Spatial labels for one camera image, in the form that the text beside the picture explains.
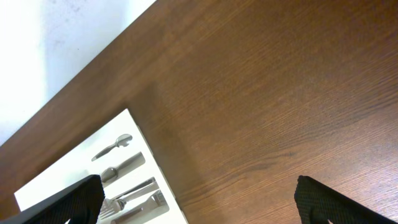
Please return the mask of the white plastic cutlery tray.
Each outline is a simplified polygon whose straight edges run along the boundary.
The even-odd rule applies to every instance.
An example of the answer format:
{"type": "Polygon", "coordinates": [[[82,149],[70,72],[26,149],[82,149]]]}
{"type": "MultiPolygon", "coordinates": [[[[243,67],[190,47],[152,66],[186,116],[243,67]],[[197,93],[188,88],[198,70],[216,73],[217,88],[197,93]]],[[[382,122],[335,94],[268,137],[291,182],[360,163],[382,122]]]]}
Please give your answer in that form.
{"type": "MultiPolygon", "coordinates": [[[[91,174],[100,175],[105,169],[116,167],[140,152],[146,160],[145,163],[114,182],[104,184],[105,197],[113,198],[154,177],[159,186],[158,190],[161,190],[169,206],[169,211],[147,223],[186,223],[187,219],[181,211],[162,169],[156,163],[145,137],[129,110],[124,110],[116,115],[94,134],[17,190],[14,193],[17,204],[20,210],[24,211],[86,176],[91,174]],[[112,145],[116,138],[122,134],[130,134],[132,136],[128,146],[115,147],[106,155],[93,162],[91,161],[93,156],[107,146],[112,145]]],[[[157,190],[129,201],[124,210],[103,220],[98,219],[98,223],[110,223],[112,219],[145,202],[155,191],[157,190]]]]}

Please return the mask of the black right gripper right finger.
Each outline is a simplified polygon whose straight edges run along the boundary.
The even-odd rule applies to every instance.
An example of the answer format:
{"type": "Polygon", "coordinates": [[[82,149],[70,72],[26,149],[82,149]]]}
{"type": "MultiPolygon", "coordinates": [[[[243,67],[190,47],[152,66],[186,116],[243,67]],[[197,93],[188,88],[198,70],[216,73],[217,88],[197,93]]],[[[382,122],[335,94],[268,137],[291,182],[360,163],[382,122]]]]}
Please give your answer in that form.
{"type": "Polygon", "coordinates": [[[309,176],[298,177],[294,200],[304,224],[397,224],[309,176]]]}

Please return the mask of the silver fork diagonal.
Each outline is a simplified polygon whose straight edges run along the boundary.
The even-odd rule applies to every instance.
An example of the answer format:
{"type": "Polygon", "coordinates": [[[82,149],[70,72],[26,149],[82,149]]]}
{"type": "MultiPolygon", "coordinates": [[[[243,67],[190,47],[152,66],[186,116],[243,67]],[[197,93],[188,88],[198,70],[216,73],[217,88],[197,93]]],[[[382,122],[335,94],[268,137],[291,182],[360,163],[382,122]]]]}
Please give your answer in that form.
{"type": "Polygon", "coordinates": [[[127,195],[129,193],[132,193],[132,192],[135,192],[137,190],[143,189],[144,187],[147,187],[148,185],[150,185],[150,184],[152,184],[154,182],[155,182],[155,178],[151,177],[150,179],[147,179],[146,181],[140,183],[139,185],[137,185],[137,186],[135,186],[135,187],[133,187],[133,188],[131,188],[131,189],[129,189],[129,190],[127,190],[127,191],[115,196],[115,197],[113,197],[113,198],[106,198],[103,201],[103,206],[109,205],[111,203],[111,201],[116,200],[118,198],[121,198],[122,196],[125,196],[125,195],[127,195]]]}

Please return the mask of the small silver spoon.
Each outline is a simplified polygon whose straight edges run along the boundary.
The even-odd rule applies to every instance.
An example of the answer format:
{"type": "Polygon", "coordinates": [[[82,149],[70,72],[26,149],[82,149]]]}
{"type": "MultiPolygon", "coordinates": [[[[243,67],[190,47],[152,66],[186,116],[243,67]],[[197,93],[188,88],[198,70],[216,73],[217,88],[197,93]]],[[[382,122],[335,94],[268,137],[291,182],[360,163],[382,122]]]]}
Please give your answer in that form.
{"type": "Polygon", "coordinates": [[[110,184],[114,182],[116,179],[128,174],[129,172],[137,169],[141,165],[145,163],[145,159],[143,154],[140,152],[128,159],[124,162],[120,163],[116,167],[109,167],[105,169],[101,173],[101,181],[105,184],[110,184]]]}
{"type": "Polygon", "coordinates": [[[102,151],[97,153],[95,156],[92,157],[91,161],[95,161],[100,157],[106,155],[110,151],[112,151],[115,147],[126,147],[132,140],[132,136],[130,134],[122,134],[116,138],[115,142],[112,145],[107,146],[102,151]]]}

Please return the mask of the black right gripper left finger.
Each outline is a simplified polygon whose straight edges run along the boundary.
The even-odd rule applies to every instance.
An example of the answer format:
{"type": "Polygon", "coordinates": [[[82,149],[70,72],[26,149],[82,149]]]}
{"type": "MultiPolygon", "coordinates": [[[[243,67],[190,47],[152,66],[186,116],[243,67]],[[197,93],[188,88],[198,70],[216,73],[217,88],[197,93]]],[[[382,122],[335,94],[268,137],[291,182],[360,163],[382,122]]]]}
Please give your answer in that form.
{"type": "Polygon", "coordinates": [[[93,174],[1,224],[96,224],[104,199],[101,178],[93,174]]]}

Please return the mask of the silver fork tines down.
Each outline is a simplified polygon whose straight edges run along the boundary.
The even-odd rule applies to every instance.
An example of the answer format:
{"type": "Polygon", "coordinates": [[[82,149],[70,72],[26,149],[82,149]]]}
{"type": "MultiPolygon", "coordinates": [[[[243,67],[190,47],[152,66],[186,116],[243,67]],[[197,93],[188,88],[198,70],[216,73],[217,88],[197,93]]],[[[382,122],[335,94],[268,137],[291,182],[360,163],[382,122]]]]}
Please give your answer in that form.
{"type": "Polygon", "coordinates": [[[169,211],[161,190],[155,191],[145,202],[112,219],[110,224],[144,224],[169,211]]]}

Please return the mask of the silver fork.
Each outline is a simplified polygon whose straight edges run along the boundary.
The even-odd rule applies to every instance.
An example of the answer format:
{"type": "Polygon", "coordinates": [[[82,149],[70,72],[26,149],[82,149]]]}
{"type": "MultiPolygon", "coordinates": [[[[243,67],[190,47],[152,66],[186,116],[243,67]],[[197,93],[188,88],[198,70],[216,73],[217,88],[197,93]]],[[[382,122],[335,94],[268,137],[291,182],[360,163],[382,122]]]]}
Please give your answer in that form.
{"type": "Polygon", "coordinates": [[[103,220],[105,218],[111,217],[124,210],[126,204],[129,201],[137,199],[145,194],[157,190],[158,188],[159,186],[155,181],[154,183],[148,185],[147,187],[144,187],[143,189],[137,190],[135,192],[122,196],[121,198],[111,201],[109,205],[102,205],[98,218],[100,220],[103,220]]]}

